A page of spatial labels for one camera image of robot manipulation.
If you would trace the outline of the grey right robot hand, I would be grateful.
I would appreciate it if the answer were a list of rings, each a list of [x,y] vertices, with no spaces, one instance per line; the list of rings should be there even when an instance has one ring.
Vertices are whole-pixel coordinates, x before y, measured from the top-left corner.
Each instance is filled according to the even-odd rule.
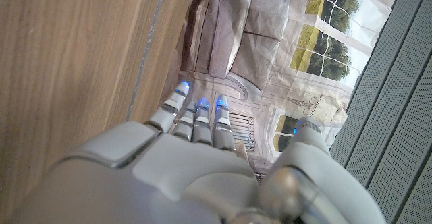
[[[258,180],[237,156],[228,101],[185,103],[181,82],[145,123],[128,121],[70,151],[10,223],[384,223],[372,196],[330,155],[317,122]]]

